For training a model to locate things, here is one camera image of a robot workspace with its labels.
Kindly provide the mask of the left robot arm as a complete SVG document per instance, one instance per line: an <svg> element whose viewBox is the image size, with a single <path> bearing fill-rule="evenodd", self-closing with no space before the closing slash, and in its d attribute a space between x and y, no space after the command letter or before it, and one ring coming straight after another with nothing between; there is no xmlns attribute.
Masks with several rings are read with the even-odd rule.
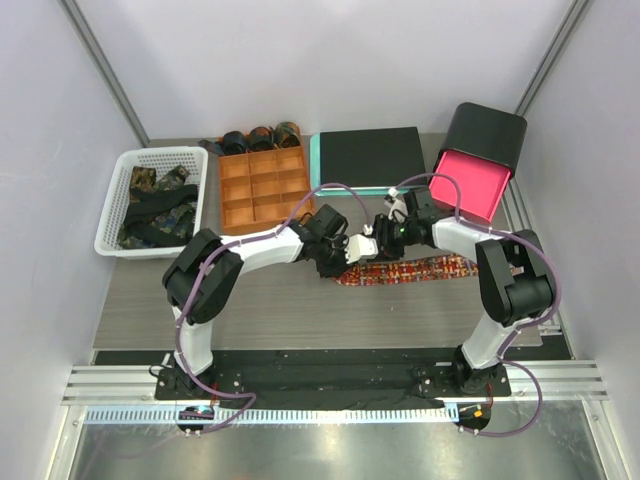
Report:
<svg viewBox="0 0 640 480"><path fill-rule="evenodd" d="M278 264L312 260L322 277L346 270L347 218L330 206L268 230L219 236L200 230L162 277L176 321L174 358L182 370L179 388L190 398L205 397L213 385L211 339L238 279Z"/></svg>

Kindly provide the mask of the black pink drawer cabinet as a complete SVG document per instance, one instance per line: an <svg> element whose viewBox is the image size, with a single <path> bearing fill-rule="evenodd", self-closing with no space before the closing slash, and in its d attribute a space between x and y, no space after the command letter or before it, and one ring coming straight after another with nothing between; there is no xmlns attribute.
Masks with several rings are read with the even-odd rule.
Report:
<svg viewBox="0 0 640 480"><path fill-rule="evenodd" d="M460 104L440 148L430 191L436 205L489 225L517 170L528 123L476 103Z"/></svg>

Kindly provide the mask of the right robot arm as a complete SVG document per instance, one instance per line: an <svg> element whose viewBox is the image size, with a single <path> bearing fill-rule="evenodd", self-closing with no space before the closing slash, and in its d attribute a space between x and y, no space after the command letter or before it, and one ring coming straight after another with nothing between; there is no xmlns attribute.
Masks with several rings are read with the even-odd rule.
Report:
<svg viewBox="0 0 640 480"><path fill-rule="evenodd" d="M427 188L404 194L392 188L384 203L389 212L378 214L372 227L378 260L399 260L407 246L427 245L475 264L483 314L456 348L451 380L462 394L482 394L519 332L550 312L560 298L537 235L473 223L436 206Z"/></svg>

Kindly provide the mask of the multicoloured plaid tie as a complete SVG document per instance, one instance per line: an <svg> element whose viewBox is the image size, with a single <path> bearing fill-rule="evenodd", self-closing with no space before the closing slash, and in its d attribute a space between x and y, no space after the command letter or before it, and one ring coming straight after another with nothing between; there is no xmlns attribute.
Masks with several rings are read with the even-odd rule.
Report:
<svg viewBox="0 0 640 480"><path fill-rule="evenodd" d="M356 264L334 281L342 286L400 285L474 277L477 266L460 255L448 254L408 261Z"/></svg>

